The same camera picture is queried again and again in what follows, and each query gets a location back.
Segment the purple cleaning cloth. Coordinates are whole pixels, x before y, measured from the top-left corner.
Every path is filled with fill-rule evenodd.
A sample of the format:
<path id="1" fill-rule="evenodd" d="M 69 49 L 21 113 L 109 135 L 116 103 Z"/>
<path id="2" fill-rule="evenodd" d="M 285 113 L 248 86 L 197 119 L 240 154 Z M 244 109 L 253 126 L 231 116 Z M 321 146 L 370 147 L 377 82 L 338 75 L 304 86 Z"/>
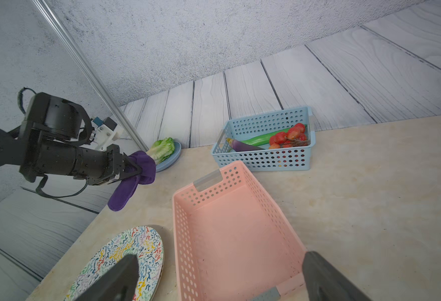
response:
<path id="1" fill-rule="evenodd" d="M 142 172 L 120 182 L 107 204 L 111 211 L 120 211 L 123 209 L 129 199 L 134 195 L 139 184 L 148 185 L 155 181 L 157 166 L 155 161 L 146 152 L 141 150 L 136 151 L 131 154 L 129 158 L 141 167 Z"/>

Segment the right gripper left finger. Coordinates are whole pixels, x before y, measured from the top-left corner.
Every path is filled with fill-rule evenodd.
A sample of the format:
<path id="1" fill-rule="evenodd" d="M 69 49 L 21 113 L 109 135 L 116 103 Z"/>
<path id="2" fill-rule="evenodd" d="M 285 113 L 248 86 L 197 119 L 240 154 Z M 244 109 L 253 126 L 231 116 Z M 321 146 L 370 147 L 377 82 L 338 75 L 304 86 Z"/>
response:
<path id="1" fill-rule="evenodd" d="M 76 300 L 133 300 L 138 279 L 138 259 L 127 255 Z"/>

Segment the colourful squiggle pattern plate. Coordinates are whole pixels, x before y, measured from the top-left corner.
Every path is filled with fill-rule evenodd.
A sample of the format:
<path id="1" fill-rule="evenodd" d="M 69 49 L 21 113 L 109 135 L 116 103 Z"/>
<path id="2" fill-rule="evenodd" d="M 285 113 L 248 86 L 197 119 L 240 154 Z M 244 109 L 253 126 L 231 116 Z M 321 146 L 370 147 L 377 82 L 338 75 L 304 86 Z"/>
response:
<path id="1" fill-rule="evenodd" d="M 152 227 L 134 227 L 97 251 L 65 300 L 152 300 L 164 267 L 164 244 Z"/>

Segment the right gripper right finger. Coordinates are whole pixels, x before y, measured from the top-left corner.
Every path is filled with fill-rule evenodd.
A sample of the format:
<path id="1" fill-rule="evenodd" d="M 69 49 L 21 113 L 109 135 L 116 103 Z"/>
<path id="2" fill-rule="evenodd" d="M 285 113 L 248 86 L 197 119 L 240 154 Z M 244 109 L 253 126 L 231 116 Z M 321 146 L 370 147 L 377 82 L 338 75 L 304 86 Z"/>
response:
<path id="1" fill-rule="evenodd" d="M 306 252 L 302 270 L 310 301 L 371 301 L 318 252 Z"/>

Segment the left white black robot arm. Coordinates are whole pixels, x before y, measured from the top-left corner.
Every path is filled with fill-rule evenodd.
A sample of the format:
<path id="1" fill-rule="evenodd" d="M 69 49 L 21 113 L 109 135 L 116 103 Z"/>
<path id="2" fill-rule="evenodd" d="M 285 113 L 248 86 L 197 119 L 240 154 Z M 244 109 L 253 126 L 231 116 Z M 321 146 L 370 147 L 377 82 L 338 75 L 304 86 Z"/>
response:
<path id="1" fill-rule="evenodd" d="M 30 183 L 41 178 L 38 195 L 50 197 L 43 190 L 50 175 L 83 180 L 88 187 L 141 174 L 142 168 L 118 145 L 88 149 L 99 132 L 81 105 L 41 92 L 23 112 L 20 126 L 0 129 L 0 167 L 18 166 Z"/>

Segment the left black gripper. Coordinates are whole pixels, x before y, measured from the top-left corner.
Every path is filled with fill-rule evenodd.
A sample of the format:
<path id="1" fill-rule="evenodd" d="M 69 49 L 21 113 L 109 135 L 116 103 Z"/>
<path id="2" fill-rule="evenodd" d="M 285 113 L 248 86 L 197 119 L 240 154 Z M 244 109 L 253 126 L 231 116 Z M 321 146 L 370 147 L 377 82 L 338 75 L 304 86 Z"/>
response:
<path id="1" fill-rule="evenodd" d="M 116 144 L 109 145 L 105 151 L 96 150 L 93 154 L 93 186 L 122 181 L 143 171 L 136 159 L 127 157 Z"/>

